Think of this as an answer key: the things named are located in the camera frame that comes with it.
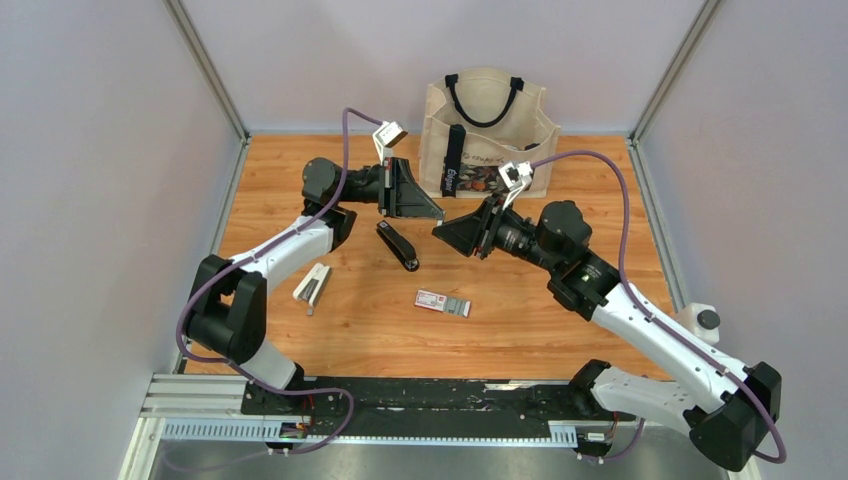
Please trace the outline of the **black stapler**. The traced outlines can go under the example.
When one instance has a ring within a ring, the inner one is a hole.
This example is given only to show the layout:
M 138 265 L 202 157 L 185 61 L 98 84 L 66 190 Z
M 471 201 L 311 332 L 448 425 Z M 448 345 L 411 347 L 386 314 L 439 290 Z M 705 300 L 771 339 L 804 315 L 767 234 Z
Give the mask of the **black stapler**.
M 385 220 L 377 223 L 376 232 L 405 270 L 415 272 L 420 267 L 413 245 Z

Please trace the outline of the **white stapler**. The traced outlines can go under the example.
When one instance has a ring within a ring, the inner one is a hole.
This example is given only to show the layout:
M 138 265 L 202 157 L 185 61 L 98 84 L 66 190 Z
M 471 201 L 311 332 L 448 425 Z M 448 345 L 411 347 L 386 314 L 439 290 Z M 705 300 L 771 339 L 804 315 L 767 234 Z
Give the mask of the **white stapler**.
M 315 307 L 317 306 L 331 275 L 331 266 L 323 263 L 316 263 L 292 292 L 292 297 L 295 301 L 302 302 L 307 305 L 306 314 L 308 316 L 314 315 Z

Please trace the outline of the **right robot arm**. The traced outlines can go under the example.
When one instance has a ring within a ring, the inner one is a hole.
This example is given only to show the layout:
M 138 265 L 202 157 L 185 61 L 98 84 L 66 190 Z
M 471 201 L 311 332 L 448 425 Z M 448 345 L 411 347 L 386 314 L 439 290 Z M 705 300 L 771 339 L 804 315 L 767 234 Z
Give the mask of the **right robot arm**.
M 776 423 L 782 376 L 770 364 L 748 365 L 687 330 L 648 300 L 589 247 L 592 229 L 570 200 L 547 204 L 537 221 L 505 206 L 498 195 L 433 235 L 466 257 L 502 250 L 547 271 L 547 288 L 563 308 L 626 340 L 670 375 L 657 381 L 591 360 L 573 377 L 572 409 L 586 419 L 622 412 L 687 436 L 721 468 L 740 472 L 767 435 L 786 459 Z

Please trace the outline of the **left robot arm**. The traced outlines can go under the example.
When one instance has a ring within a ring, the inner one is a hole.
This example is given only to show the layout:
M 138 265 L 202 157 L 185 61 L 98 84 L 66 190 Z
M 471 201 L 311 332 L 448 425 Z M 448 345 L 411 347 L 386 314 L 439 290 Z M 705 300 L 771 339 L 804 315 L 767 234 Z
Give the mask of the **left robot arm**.
M 267 401 L 284 415 L 302 408 L 306 389 L 294 380 L 301 367 L 267 337 L 269 295 L 347 240 L 357 214 L 344 203 L 374 204 L 388 218 L 440 222 L 445 216 L 403 158 L 350 171 L 316 157 L 304 166 L 302 179 L 304 208 L 293 224 L 251 250 L 231 258 L 211 254 L 200 262 L 176 328 L 180 348 L 192 341 L 215 352 L 213 362 L 263 383 Z

